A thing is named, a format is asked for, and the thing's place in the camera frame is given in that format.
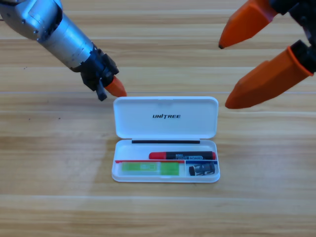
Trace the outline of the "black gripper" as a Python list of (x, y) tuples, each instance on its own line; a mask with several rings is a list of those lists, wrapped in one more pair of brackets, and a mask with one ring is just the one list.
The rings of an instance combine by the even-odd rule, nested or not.
[(122, 82), (116, 77), (118, 73), (116, 63), (98, 48), (94, 48), (89, 58), (80, 66), (83, 83), (97, 93), (100, 101), (107, 98), (106, 92), (115, 97), (127, 96)]
[(265, 61), (242, 77), (228, 96), (228, 109), (243, 109), (273, 99), (316, 72), (316, 1), (248, 0), (223, 29), (219, 48), (252, 38), (280, 13), (303, 28), (310, 46), (298, 40), (278, 56)]

